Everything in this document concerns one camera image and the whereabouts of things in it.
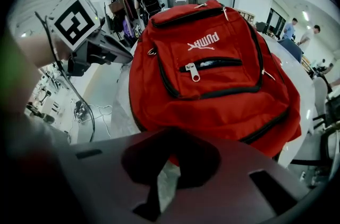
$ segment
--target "ceiling light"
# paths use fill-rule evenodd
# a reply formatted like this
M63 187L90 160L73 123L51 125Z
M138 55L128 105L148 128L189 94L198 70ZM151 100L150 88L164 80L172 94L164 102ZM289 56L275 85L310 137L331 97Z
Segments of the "ceiling light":
M304 19L306 19L306 21L309 21L309 17L307 13L305 11L302 11L302 14L303 14Z
M309 118L309 115L310 115L310 109L307 111L307 115L306 115L307 119Z

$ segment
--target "front pocket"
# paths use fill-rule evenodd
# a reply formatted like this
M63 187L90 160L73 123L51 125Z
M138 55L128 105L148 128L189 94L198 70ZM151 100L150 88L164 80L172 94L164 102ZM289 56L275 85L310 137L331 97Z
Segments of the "front pocket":
M244 74L242 61L236 58L206 58L181 66L170 80L158 56L160 75L168 93L180 99L194 100L228 94L257 92L253 80Z

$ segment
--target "backpack zipper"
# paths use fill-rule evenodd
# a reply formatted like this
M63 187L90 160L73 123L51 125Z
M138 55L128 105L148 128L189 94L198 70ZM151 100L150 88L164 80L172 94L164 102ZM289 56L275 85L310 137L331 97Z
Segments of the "backpack zipper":
M178 25L186 22L191 22L197 19L204 19L209 18L211 16L217 16L224 12L223 8L225 7L218 7L218 8L212 8L212 9L205 9L205 10L199 10L196 12L193 12L191 14L187 14L184 16L181 16L176 19L171 19L162 23L155 23L154 19L151 19L151 23L155 28L166 28L171 25Z
M201 63L204 62L219 62L219 63L214 63L211 65L204 65L201 66ZM213 57L213 58L204 58L204 59L199 59L195 62L193 62L195 64L195 67L197 68L197 70L204 70L204 69L210 69L210 68L215 68L215 67L222 67L222 66L239 66L242 65L242 61L240 59L237 58L228 58L228 57ZM185 66L181 66L180 67L180 72L187 72L186 67Z
M201 65L204 62L215 62L213 64ZM225 58L225 57L217 57L217 58L204 58L198 60L194 63L188 63L185 66L180 67L180 72L184 73L190 71L191 78L194 82L198 82L201 78L198 73L198 70L205 70L210 68L217 68L223 66L239 66L242 65L242 61L236 58Z
M275 67L276 67L278 73L280 74L280 77L281 77L282 82L285 83L285 80L283 79L283 76L282 76L280 70L278 69L277 64L276 64L275 61L274 61L274 58L273 58L273 56L272 56L272 54L271 54L271 51L270 51L270 49L269 49L269 47L268 47L268 44L267 44L266 40L265 40L265 39L263 39L263 40L264 40L265 43L266 43L266 47L267 47L267 49L268 49L268 52L269 52L269 54L270 54L270 57L271 57L271 59L273 60L273 63L274 63L274 65L275 65Z
M163 67L163 64L159 58L159 55L157 55L157 58L158 58L158 65L159 65L159 71L160 71L160 76L161 76L161 79L163 81L163 84L166 88L166 90L168 91L168 93L175 97L175 98L180 98L181 97L181 94L180 92L178 92L171 84L171 82L169 81L169 79L167 78L166 74L165 74L165 70L164 70L164 67Z
M288 114L288 109L283 111L279 116L273 118L271 121L269 121L267 124L262 126L257 131L249 134L248 136L242 138L239 140L239 142L245 143L245 144L251 144L255 142L257 139L264 136L272 127L274 127L277 123L281 122Z
M267 74L269 77L271 77L274 81L276 81L275 80L275 78L272 76L272 75L270 75L267 71L265 71L265 69L263 69L263 71L262 71L262 75L264 75L264 74Z

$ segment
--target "desk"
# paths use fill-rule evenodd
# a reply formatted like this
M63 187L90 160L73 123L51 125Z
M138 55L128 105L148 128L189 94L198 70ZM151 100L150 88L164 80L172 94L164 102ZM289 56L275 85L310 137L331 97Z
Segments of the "desk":
M267 35L262 36L265 38L270 51L281 59L283 63L283 70L294 83L301 98L300 126L302 135L287 143L287 145L283 148L278 161L283 167L287 167L300 149L300 146L302 145L312 123L312 111L315 104L314 86L312 80L309 78L301 64L284 47L277 43L273 38ZM132 54L134 53L136 46L137 44L135 44L131 49ZM112 132L114 133L112 138L140 132L133 121L130 109L128 93L129 71L130 66L125 65L118 80L117 93L114 99L114 108L111 117Z
M283 64L283 70L300 94L301 136L284 146L278 160L280 165L287 167L298 153L312 123L315 105L315 90L313 81L310 79L303 66L273 38L267 35L261 35L266 40L270 51L280 58Z

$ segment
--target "backpack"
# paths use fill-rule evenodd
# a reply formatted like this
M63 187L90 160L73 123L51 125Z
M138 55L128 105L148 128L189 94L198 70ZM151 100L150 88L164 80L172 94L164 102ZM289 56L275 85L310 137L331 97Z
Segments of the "backpack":
M162 10L159 0L141 0L144 11L148 17L155 15Z
M154 15L138 40L129 96L141 131L179 127L274 157L301 135L300 96L239 12L210 0Z

